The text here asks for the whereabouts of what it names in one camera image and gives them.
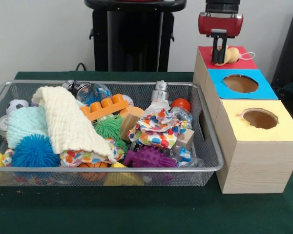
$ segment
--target light blue knit fabric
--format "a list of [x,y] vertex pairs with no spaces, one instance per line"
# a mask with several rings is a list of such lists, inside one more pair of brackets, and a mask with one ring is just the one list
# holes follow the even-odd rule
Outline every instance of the light blue knit fabric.
[[48,126],[45,111],[40,106],[23,107],[12,111],[8,118],[6,139],[8,147],[15,149],[16,145],[26,136],[41,134],[48,136]]

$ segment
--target cream knit blanket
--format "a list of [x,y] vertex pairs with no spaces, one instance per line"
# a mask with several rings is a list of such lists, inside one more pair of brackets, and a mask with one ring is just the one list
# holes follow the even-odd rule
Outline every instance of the cream knit blanket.
[[40,87],[32,102],[45,109],[54,153],[60,154],[65,150],[93,151],[115,162],[108,142],[97,134],[68,90],[60,86]]

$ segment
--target metal basket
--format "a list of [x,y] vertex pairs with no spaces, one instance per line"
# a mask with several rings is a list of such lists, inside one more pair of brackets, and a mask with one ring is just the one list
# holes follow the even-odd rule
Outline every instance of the metal basket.
[[[150,105],[155,82],[106,82],[112,93],[130,96],[135,106],[146,109]],[[0,86],[0,117],[5,115],[7,104],[13,99],[30,103],[32,95],[41,86],[58,86],[63,81],[13,80]],[[185,98],[191,103],[194,141],[192,154],[202,158],[204,168],[25,168],[0,167],[0,186],[103,186],[106,178],[113,178],[119,185],[135,185],[133,177],[152,178],[144,186],[204,186],[212,174],[223,166],[223,156],[213,128],[201,88],[193,83],[169,83],[169,100]],[[0,152],[7,143],[0,135]],[[85,180],[82,173],[102,173],[99,181]]]

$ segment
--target black cable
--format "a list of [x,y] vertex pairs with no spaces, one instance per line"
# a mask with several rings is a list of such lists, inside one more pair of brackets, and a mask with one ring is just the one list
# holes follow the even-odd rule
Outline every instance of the black cable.
[[76,67],[75,71],[78,71],[78,69],[79,69],[79,67],[80,67],[80,66],[82,66],[82,67],[83,67],[84,71],[87,71],[87,69],[86,69],[85,65],[84,65],[82,62],[78,63],[78,65],[77,65],[77,67]]

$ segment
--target green table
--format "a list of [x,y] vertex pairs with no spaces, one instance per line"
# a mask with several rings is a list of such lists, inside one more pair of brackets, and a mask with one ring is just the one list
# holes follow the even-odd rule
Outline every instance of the green table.
[[[192,73],[18,73],[16,79],[191,81]],[[0,233],[293,233],[293,174],[283,194],[205,187],[0,188]]]

